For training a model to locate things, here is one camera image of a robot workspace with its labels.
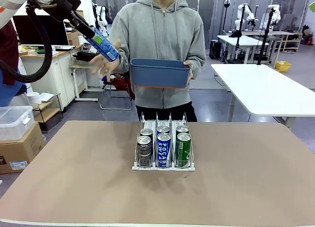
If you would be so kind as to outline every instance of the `maroon shirt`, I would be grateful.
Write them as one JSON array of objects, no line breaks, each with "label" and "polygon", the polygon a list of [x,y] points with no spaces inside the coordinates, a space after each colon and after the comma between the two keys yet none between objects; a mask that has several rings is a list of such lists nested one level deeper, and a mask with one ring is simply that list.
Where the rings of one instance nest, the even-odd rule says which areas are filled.
[{"label": "maroon shirt", "polygon": [[[15,71],[18,71],[19,48],[18,39],[13,24],[9,21],[0,29],[0,60],[5,62]],[[14,78],[3,72],[3,84],[13,85]]]}]

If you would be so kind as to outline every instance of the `hand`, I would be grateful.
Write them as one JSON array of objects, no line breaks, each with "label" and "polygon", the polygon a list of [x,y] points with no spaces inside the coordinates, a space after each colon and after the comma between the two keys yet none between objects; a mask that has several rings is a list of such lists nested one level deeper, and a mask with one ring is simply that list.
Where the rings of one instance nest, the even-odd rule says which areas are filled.
[{"label": "hand", "polygon": [[[121,41],[118,41],[114,44],[115,48],[119,51],[121,46]],[[99,76],[102,78],[106,74],[107,82],[110,82],[111,73],[119,66],[120,60],[117,58],[113,62],[108,61],[104,56],[99,54],[95,56],[91,61],[91,65],[96,65],[97,68],[92,71],[92,75],[95,75],[100,69]]]},{"label": "hand", "polygon": [[[191,62],[191,61],[185,61],[185,62],[184,62],[184,65],[189,66],[189,67],[191,68],[192,62]],[[188,84],[192,79],[193,79],[193,74],[192,74],[192,70],[190,69],[187,84]]]}]

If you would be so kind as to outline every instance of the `zipper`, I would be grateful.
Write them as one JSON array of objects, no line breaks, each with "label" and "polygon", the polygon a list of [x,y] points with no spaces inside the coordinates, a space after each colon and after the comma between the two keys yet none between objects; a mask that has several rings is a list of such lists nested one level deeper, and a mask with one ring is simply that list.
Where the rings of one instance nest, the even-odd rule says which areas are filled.
[{"label": "zipper", "polygon": [[[165,11],[163,11],[163,41],[164,41],[164,43],[163,43],[163,59],[165,59]],[[165,93],[165,91],[164,91],[165,89],[163,88],[162,89],[162,105],[163,105],[163,109],[164,109],[164,93]]]}]

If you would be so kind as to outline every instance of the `person's right hand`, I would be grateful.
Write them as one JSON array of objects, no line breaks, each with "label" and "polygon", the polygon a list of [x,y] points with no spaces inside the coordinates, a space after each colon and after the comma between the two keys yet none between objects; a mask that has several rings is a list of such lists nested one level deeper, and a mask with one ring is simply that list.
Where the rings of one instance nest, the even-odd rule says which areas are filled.
[{"label": "person's right hand", "polygon": [[[119,51],[121,46],[121,41],[118,40],[114,44],[115,48]],[[99,54],[98,56],[95,56],[91,61],[91,65],[97,66],[96,69],[93,70],[92,74],[96,74],[98,70],[100,69],[99,76],[102,78],[105,76],[107,77],[107,82],[110,82],[110,75],[111,73],[119,66],[120,60],[117,58],[113,62],[108,61],[104,56]]]}]

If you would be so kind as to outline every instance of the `black pants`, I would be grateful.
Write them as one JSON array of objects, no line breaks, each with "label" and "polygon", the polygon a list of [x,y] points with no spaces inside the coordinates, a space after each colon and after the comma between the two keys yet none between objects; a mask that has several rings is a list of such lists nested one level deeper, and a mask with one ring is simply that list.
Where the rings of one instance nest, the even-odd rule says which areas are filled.
[{"label": "black pants", "polygon": [[141,113],[146,120],[155,120],[158,115],[159,120],[168,120],[170,113],[172,113],[172,120],[182,120],[184,113],[186,113],[186,119],[188,122],[197,122],[195,109],[192,106],[192,102],[184,105],[168,108],[168,109],[154,109],[137,106],[137,112],[139,120],[141,119]]}]

